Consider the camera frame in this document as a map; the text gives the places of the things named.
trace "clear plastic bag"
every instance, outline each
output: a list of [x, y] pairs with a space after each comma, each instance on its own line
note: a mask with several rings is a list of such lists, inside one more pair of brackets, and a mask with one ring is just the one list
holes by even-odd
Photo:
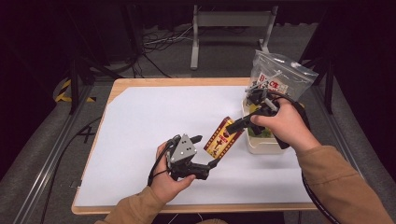
[[250, 87], [259, 85], [259, 88], [287, 94], [297, 101], [317, 76], [318, 73], [284, 55], [256, 50], [250, 75]]

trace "finger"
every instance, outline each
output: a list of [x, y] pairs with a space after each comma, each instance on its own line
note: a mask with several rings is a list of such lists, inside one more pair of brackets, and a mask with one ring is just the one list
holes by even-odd
[[279, 98], [279, 99], [277, 99], [277, 102], [279, 103], [279, 106], [280, 106], [280, 107], [282, 107], [282, 106], [284, 106], [284, 105], [291, 105], [291, 102], [288, 101], [288, 100], [285, 99], [285, 98]]
[[177, 182], [177, 190], [182, 191], [183, 189], [188, 188], [191, 185], [192, 181], [194, 181], [195, 178], [196, 178], [195, 175], [188, 175], [184, 179], [178, 181]]
[[266, 127], [269, 126], [269, 124], [271, 124], [271, 118], [262, 115], [253, 115], [252, 117], [250, 117], [250, 121], [262, 127]]
[[[163, 144], [161, 144], [161, 145], [158, 147], [156, 158], [158, 158], [158, 157], [161, 155], [161, 153], [162, 153], [164, 150], [166, 150], [165, 145], [166, 145], [166, 142], [163, 143]], [[160, 162], [158, 163], [158, 165], [157, 165], [157, 167], [156, 167], [156, 169], [155, 169], [155, 174], [157, 174], [157, 173], [159, 173], [159, 172], [161, 172], [161, 171], [166, 170], [166, 168], [167, 168], [167, 166], [166, 166], [166, 154], [163, 154], [163, 156], [162, 156], [161, 159], [160, 159]]]
[[160, 146], [157, 147], [157, 153], [155, 154], [155, 159], [157, 159], [160, 156], [160, 154], [165, 149], [165, 146], [166, 146], [166, 142], [162, 143]]

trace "sleeve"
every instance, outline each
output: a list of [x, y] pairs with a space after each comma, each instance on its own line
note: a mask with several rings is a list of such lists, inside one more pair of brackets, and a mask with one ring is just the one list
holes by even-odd
[[157, 198], [152, 189], [145, 187], [142, 192], [122, 199], [104, 221], [97, 221], [95, 224], [151, 223], [164, 206], [165, 203]]
[[335, 147], [297, 153], [306, 182], [340, 223], [393, 223], [376, 193]]

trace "person's left hand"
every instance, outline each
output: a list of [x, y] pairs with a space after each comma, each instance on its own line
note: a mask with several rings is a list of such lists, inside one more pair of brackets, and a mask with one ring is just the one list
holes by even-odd
[[[158, 158], [161, 152], [164, 150], [166, 142], [160, 145], [157, 149]], [[166, 157], [163, 155], [157, 167], [154, 170], [154, 175], [165, 171], [167, 169], [166, 166]], [[156, 175], [152, 180], [151, 188], [154, 191], [155, 195], [163, 202], [169, 203], [172, 201], [183, 189], [186, 189], [192, 181], [195, 179], [195, 175], [186, 176], [184, 179], [180, 181], [175, 181], [168, 174], [168, 172], [163, 172], [159, 175]]]

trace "metal frame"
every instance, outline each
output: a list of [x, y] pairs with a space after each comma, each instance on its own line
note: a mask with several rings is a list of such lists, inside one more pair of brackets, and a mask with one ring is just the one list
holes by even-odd
[[199, 39], [198, 28], [200, 26], [262, 26], [266, 27], [263, 39], [259, 39], [260, 48], [269, 52], [267, 45], [274, 26], [277, 7], [271, 11], [199, 11], [194, 6], [192, 28], [194, 31], [191, 53], [191, 70], [198, 69]]

